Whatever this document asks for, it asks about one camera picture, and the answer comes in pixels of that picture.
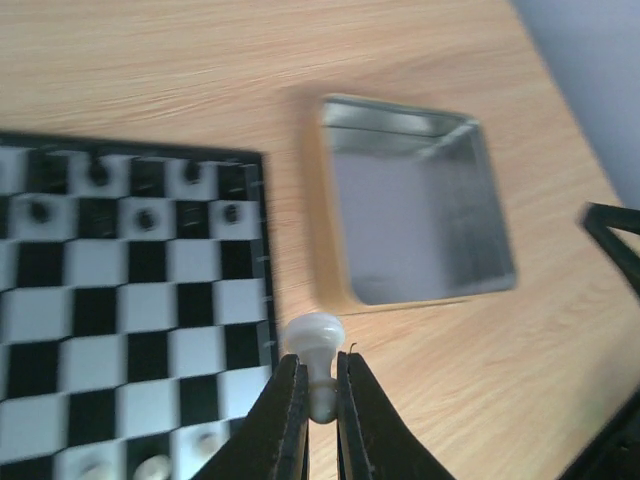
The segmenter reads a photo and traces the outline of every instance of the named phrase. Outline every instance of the black square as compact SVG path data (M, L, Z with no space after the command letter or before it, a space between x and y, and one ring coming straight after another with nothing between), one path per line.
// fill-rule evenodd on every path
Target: black square
M0 465L2 480L53 480L53 456Z
M68 164L66 155L30 150L27 154L27 192L66 195Z
M131 195L134 197L164 196L164 162L131 160Z
M207 202L176 202L178 238L210 238Z
M223 280L239 280L253 277L253 257L251 242L220 242L220 262Z
M129 282L153 283L167 280L165 242L129 242Z
M117 200L81 198L78 203L78 236L80 238L117 238Z
M134 478L136 468L138 468L142 462L151 457L156 455L165 455L168 458L172 458L169 435L169 433L161 433L159 435L150 435L148 437L127 440L127 472L125 478Z
M238 430L240 430L240 427L242 427L242 424L244 423L244 419L245 417L240 417L240 418L234 418L233 420L229 420L229 436L230 437L238 433Z
M227 370L260 366L258 331L255 324L225 325Z
M18 288L62 285L64 243L22 243L18 248Z
M218 419L216 375L180 379L180 426L214 422Z
M73 292L73 336L116 333L115 288L78 288Z
M115 389L69 396L67 447L113 440L116 435Z
M0 197L0 238L7 238L9 225L9 198Z
M46 395L58 390L58 342L9 346L7 398Z
M127 335L127 382L159 380L169 376L167 332Z
M213 319L213 284L182 283L178 288L178 326L210 327Z
M218 198L248 200L246 169L242 165L218 166Z

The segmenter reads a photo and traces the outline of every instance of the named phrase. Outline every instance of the light wood surface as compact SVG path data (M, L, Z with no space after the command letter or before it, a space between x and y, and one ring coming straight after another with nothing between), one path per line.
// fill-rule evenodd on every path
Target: light wood surface
M575 224L585 201L615 200L506 3L0 8L0 127L268 153L283 324L316 308L297 144L303 98L360 93L483 122L518 289L344 319L406 423L459 479L554 478L640 381L638 305ZM334 427L311 435L312 478L335 478Z

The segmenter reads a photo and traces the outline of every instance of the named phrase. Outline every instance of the metal tray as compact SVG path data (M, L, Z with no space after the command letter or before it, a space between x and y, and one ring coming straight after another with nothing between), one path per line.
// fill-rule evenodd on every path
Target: metal tray
M306 163L325 308L349 313L514 287L478 121L332 95L316 122ZM318 261L329 265L318 270Z

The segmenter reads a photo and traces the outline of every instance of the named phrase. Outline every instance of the chessboard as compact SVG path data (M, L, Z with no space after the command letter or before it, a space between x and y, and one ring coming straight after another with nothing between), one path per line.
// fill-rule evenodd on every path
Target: chessboard
M262 168L0 132L2 480L186 480L237 431L278 361Z

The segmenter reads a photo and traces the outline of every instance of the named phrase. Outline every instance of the gray floor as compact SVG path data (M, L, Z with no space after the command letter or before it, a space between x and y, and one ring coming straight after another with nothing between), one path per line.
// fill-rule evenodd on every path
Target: gray floor
M640 1L512 3L618 196L640 208Z

